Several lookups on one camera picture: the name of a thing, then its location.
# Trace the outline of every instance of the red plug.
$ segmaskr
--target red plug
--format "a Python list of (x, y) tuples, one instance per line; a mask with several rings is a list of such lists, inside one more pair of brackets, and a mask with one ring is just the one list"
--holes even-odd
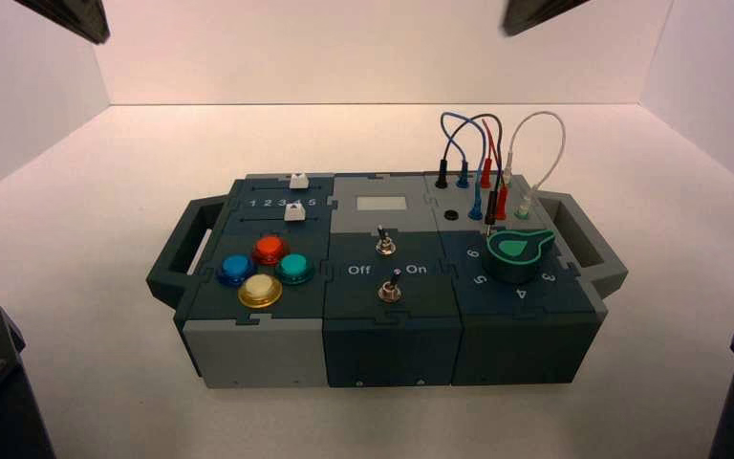
[(496, 219), (505, 220), (505, 201), (507, 201), (507, 186), (502, 185), (502, 190), (499, 192), (499, 200), (496, 202)]
[(491, 159), (486, 158), (483, 164), (483, 178), (480, 179), (480, 186), (483, 188), (491, 188)]

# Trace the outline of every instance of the yellow button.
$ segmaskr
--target yellow button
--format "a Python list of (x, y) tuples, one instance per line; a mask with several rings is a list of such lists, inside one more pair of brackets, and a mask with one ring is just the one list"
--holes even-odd
[(255, 274), (238, 289), (241, 303), (254, 309), (274, 304), (282, 294), (283, 284), (268, 274)]

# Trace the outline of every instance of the white floor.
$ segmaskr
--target white floor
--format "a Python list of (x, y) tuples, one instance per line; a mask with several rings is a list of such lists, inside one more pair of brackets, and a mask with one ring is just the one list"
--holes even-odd
[[(113, 107), (0, 182), (0, 302), (58, 457), (703, 457), (734, 365), (734, 176), (631, 105), (552, 107), (568, 146), (544, 189), (571, 193), (631, 271), (572, 384), (209, 390), (195, 375), (144, 282), (187, 201), (249, 172), (436, 169), (446, 108), (498, 113), (507, 141), (542, 107)], [(552, 128), (521, 133), (531, 182)]]

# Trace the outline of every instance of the black plug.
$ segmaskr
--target black plug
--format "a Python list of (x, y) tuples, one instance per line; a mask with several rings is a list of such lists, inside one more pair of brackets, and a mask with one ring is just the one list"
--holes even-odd
[(435, 182), (435, 186), (438, 188), (446, 188), (448, 182), (445, 180), (445, 171), (448, 168), (448, 161), (441, 160), (441, 170), (438, 172), (438, 181)]
[(488, 193), (488, 211), (486, 212), (486, 225), (493, 225), (496, 223), (496, 190), (491, 190)]

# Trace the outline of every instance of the wire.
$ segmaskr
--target wire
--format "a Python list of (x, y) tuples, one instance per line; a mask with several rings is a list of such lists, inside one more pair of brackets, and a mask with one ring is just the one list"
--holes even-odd
[(522, 122), (519, 123), (518, 126), (516, 126), (516, 129), (513, 131), (513, 136), (510, 138), (510, 147), (507, 149), (507, 161), (505, 164), (505, 185), (507, 185), (510, 182), (510, 175), (511, 175), (511, 167), (513, 164), (513, 145), (516, 142), (516, 135), (519, 134), (519, 129), (522, 128), (522, 125), (525, 124), (528, 120), (531, 118), (537, 117), (539, 115), (548, 115), (553, 118), (555, 118), (558, 121), (558, 124), (561, 126), (561, 146), (558, 148), (558, 156), (555, 157), (555, 162), (552, 163), (552, 166), (550, 169), (548, 169), (547, 173), (544, 177), (542, 177), (542, 180), (538, 181), (536, 185), (531, 186), (530, 190), (528, 191), (528, 194), (525, 195), (525, 199), (523, 200), (522, 204), (519, 206), (519, 209), (517, 210), (517, 215), (519, 215), (522, 218), (527, 218), (529, 210), (530, 210), (530, 203), (532, 201), (533, 194), (538, 191), (539, 186), (541, 186), (551, 175), (551, 173), (555, 170), (555, 167), (558, 165), (558, 162), (561, 161), (561, 157), (564, 156), (564, 144), (567, 141), (567, 128), (564, 126), (564, 121), (561, 120), (561, 117), (556, 115), (553, 112), (550, 111), (540, 111), (531, 113), (528, 115)]
[[(445, 155), (446, 155), (446, 153), (448, 153), (448, 147), (449, 147), (449, 145), (451, 145), (452, 143), (454, 143), (454, 146), (456, 146), (457, 147), (457, 150), (460, 152), (460, 156), (463, 157), (463, 161), (465, 161), (465, 152), (463, 151), (463, 148), (460, 147), (460, 145), (458, 143), (454, 142), (454, 136), (457, 135), (457, 133), (460, 131), (460, 128), (457, 128), (454, 131), (454, 133), (449, 134), (448, 133), (448, 129), (445, 128), (445, 122), (444, 122), (446, 115), (451, 115), (451, 116), (454, 116), (454, 117), (457, 117), (457, 118), (460, 118), (460, 119), (463, 119), (464, 120), (464, 117), (462, 117), (461, 115), (457, 115), (457, 114), (454, 114), (454, 113), (451, 113), (451, 112), (443, 112), (443, 113), (441, 113), (441, 130), (443, 131), (443, 133), (445, 134), (446, 138), (448, 139), (448, 143), (445, 146), (445, 152), (443, 153), (443, 159), (445, 159)], [(460, 127), (463, 127), (467, 123), (468, 123), (468, 121), (463, 121), (463, 124), (461, 124)]]
[(466, 126), (467, 124), (471, 123), (472, 121), (478, 120), (480, 118), (491, 118), (494, 121), (496, 121), (496, 126), (497, 126), (497, 130), (498, 130), (498, 134), (499, 134), (499, 137), (497, 137), (497, 140), (496, 140), (496, 150), (497, 151), (502, 151), (502, 144), (501, 144), (501, 141), (502, 141), (502, 122), (499, 121), (499, 118), (497, 118), (496, 115), (494, 115), (492, 113), (481, 113), (480, 115), (477, 115), (476, 117), (471, 117), (470, 119), (467, 119), (465, 117), (460, 117), (460, 116), (458, 116), (456, 118), (458, 118), (460, 120), (463, 120), (463, 122), (459, 126), (457, 126), (457, 129), (455, 129), (454, 132), (451, 133), (451, 135), (449, 135), (448, 132), (446, 131), (445, 124), (443, 123), (443, 115), (441, 115), (441, 129), (443, 130), (443, 133), (445, 134), (445, 136), (448, 138), (448, 143), (445, 145), (445, 150), (443, 151), (443, 159), (445, 159), (445, 157), (448, 155), (448, 149), (449, 149), (449, 147), (451, 147), (451, 145), (454, 144), (454, 146), (456, 146), (457, 149), (460, 150), (460, 154), (463, 155), (463, 160), (465, 160), (465, 153), (463, 152), (463, 149), (460, 148), (460, 145), (457, 143), (457, 141), (454, 140), (454, 138), (463, 129), (464, 126)]
[(457, 135), (458, 131), (460, 131), (460, 128), (463, 127), (467, 122), (471, 123), (472, 126), (476, 127), (477, 130), (480, 131), (480, 137), (483, 138), (483, 150), (482, 150), (483, 155), (480, 157), (480, 163), (477, 166), (477, 175), (474, 177), (474, 206), (471, 209), (471, 211), (468, 213), (469, 218), (472, 218), (474, 220), (479, 220), (480, 218), (483, 218), (483, 211), (482, 211), (483, 196), (482, 194), (480, 194), (480, 177), (483, 175), (483, 160), (486, 158), (486, 133), (483, 131), (483, 128), (480, 127), (479, 124), (477, 124), (477, 121), (475, 121), (474, 119), (466, 118), (463, 115), (458, 115), (452, 112), (443, 112), (441, 114), (441, 127), (443, 129), (445, 129), (445, 123), (443, 122), (445, 117), (453, 117), (458, 120), (463, 120), (464, 122), (450, 136), (446, 134), (446, 137), (448, 137), (448, 144), (446, 145), (446, 152), (448, 152), (448, 146), (454, 142), (454, 136)]
[[(483, 126), (486, 127), (486, 132), (488, 134), (488, 139), (490, 143), (490, 154), (493, 154), (494, 161), (496, 162), (496, 184), (494, 185), (494, 191), (499, 191), (499, 183), (500, 179), (502, 179), (502, 154), (499, 151), (499, 147), (494, 147), (493, 144), (493, 136), (491, 135), (491, 129), (488, 127), (488, 123), (485, 119), (483, 119)], [(499, 123), (500, 126), (500, 137), (502, 137), (502, 124)]]

